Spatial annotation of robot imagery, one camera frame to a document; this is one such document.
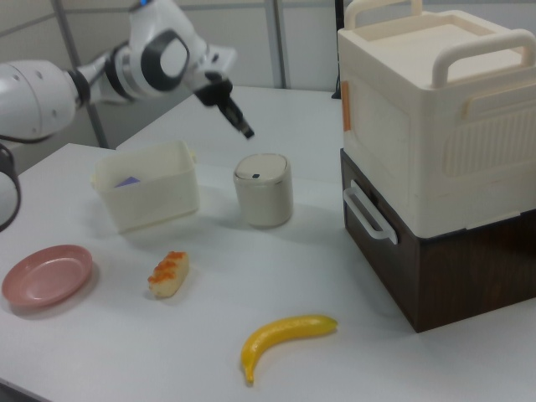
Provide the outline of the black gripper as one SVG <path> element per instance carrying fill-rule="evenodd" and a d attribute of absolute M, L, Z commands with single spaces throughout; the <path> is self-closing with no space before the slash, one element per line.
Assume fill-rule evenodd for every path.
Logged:
<path fill-rule="evenodd" d="M 208 82 L 193 92 L 201 103 L 204 106 L 217 106 L 227 121 L 246 139 L 254 136 L 255 132 L 241 109 L 230 98 L 233 90 L 230 79 L 221 74 L 206 74 L 205 78 Z"/>

